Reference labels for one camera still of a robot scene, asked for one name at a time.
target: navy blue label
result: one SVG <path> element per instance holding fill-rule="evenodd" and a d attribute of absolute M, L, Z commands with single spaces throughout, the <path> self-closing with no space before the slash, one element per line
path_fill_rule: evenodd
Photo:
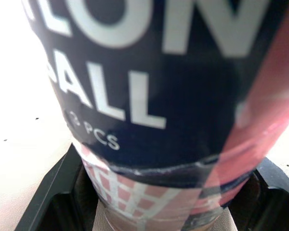
<path fill-rule="evenodd" d="M 288 1 L 216 4 L 26 1 L 76 139 L 140 170 L 218 155 Z"/>

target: pink stripe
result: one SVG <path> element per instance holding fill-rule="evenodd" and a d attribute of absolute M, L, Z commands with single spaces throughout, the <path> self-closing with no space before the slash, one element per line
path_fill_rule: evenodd
<path fill-rule="evenodd" d="M 205 187 L 225 184 L 254 169 L 288 124 L 289 9 Z"/>

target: cylindrical container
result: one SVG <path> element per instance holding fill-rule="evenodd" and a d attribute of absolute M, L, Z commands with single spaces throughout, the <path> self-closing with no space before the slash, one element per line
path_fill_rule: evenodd
<path fill-rule="evenodd" d="M 289 123 L 289 0 L 23 7 L 116 231 L 209 229 Z"/>

